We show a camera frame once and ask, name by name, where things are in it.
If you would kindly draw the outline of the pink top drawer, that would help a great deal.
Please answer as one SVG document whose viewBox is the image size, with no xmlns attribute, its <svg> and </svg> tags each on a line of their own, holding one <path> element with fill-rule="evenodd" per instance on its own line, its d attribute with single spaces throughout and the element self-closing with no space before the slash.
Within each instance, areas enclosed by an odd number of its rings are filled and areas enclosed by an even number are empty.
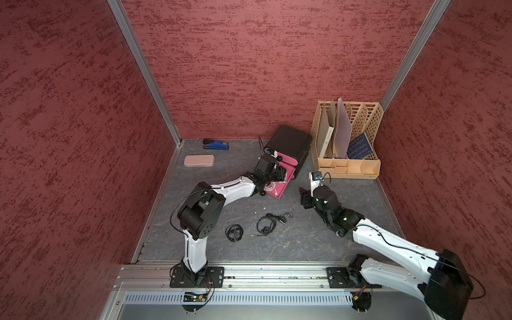
<svg viewBox="0 0 512 320">
<path fill-rule="evenodd" d="M 299 162 L 294 157 L 282 154 L 280 152 L 276 152 L 276 155 L 277 155 L 278 161 L 287 163 L 288 165 L 291 165 L 294 167 L 297 167 L 299 165 Z"/>
</svg>

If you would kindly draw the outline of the black pink drawer cabinet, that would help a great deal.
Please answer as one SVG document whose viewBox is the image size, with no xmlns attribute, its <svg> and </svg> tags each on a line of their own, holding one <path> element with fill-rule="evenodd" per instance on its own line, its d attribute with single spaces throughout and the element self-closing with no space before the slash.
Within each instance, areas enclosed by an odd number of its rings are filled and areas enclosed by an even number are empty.
<svg viewBox="0 0 512 320">
<path fill-rule="evenodd" d="M 288 125 L 281 125 L 263 150 L 266 147 L 272 148 L 277 152 L 296 158 L 299 162 L 299 165 L 295 167 L 296 178 L 308 156 L 312 141 L 313 138 L 309 133 Z"/>
</svg>

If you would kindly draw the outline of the black braided earphones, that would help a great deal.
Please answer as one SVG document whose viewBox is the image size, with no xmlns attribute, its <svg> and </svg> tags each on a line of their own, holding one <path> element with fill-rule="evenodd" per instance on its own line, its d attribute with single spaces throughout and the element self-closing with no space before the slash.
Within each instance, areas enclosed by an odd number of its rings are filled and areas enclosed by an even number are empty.
<svg viewBox="0 0 512 320">
<path fill-rule="evenodd" d="M 286 223 L 287 223 L 287 220 L 288 220 L 289 218 L 293 218 L 293 214 L 292 214 L 292 213 L 290 213 L 290 212 L 287 212 L 287 213 L 285 213 L 285 214 L 283 214 L 283 215 L 275 215 L 275 214 L 273 214 L 273 213 L 267 213 L 267 214 L 265 215 L 265 217 L 268 217 L 268 218 L 270 218 L 270 219 L 274 219 L 274 220 L 276 220 L 276 221 L 278 221 L 278 222 L 280 222 L 280 223 L 282 223 L 282 224 L 286 224 Z"/>
</svg>

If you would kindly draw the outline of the white earphones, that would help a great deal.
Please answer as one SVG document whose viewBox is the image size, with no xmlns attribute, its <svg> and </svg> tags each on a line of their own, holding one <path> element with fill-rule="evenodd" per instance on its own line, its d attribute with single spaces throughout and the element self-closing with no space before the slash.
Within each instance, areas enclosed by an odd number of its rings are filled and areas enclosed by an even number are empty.
<svg viewBox="0 0 512 320">
<path fill-rule="evenodd" d="M 277 183 L 277 182 L 271 182 L 271 183 L 268 183 L 268 184 L 265 186 L 265 190 L 266 190 L 267 192 L 271 192 L 271 191 L 273 191 L 273 190 L 275 190 L 275 189 L 276 189 L 277 185 L 278 185 L 278 183 Z"/>
</svg>

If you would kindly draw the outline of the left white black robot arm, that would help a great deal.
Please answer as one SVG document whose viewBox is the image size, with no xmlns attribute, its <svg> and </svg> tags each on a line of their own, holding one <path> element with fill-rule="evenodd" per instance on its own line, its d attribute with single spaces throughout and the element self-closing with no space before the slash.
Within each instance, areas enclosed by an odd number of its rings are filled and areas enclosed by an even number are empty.
<svg viewBox="0 0 512 320">
<path fill-rule="evenodd" d="M 237 179 L 218 185 L 204 181 L 179 202 L 174 212 L 177 214 L 179 232 L 184 235 L 185 249 L 182 259 L 184 272 L 195 277 L 207 266 L 207 237 L 213 231 L 223 208 L 240 199 L 271 193 L 267 187 L 275 186 L 277 195 L 293 179 L 295 168 L 280 161 L 280 156 L 263 154 L 253 171 L 244 173 Z"/>
</svg>

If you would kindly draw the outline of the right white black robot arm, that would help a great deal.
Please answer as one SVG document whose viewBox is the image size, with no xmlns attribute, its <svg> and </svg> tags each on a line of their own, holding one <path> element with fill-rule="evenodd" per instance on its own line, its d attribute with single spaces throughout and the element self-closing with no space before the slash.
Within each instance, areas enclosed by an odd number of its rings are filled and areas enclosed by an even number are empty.
<svg viewBox="0 0 512 320">
<path fill-rule="evenodd" d="M 326 185 L 313 190 L 301 188 L 299 194 L 301 205 L 314 209 L 338 237 L 369 247 L 394 261 L 389 265 L 357 255 L 348 267 L 357 285 L 382 285 L 424 301 L 443 319 L 463 318 L 473 299 L 476 279 L 456 253 L 447 249 L 439 253 L 385 230 L 361 213 L 343 207 Z"/>
</svg>

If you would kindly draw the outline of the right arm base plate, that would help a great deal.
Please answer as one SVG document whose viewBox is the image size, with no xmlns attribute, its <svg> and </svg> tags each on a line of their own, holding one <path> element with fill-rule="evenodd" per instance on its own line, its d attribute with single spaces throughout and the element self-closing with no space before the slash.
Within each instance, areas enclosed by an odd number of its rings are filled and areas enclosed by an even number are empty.
<svg viewBox="0 0 512 320">
<path fill-rule="evenodd" d="M 349 267 L 328 267 L 327 280 L 331 289 L 381 289 L 381 285 L 370 284 L 362 274 Z"/>
</svg>

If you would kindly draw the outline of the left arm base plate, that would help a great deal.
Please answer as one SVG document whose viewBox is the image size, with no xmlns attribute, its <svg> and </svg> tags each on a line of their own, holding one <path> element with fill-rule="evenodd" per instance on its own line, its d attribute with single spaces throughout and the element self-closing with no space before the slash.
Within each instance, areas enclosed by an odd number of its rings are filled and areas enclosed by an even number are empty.
<svg viewBox="0 0 512 320">
<path fill-rule="evenodd" d="M 222 288 L 224 267 L 204 267 L 197 273 L 190 271 L 185 265 L 179 263 L 169 272 L 170 288 Z"/>
</svg>

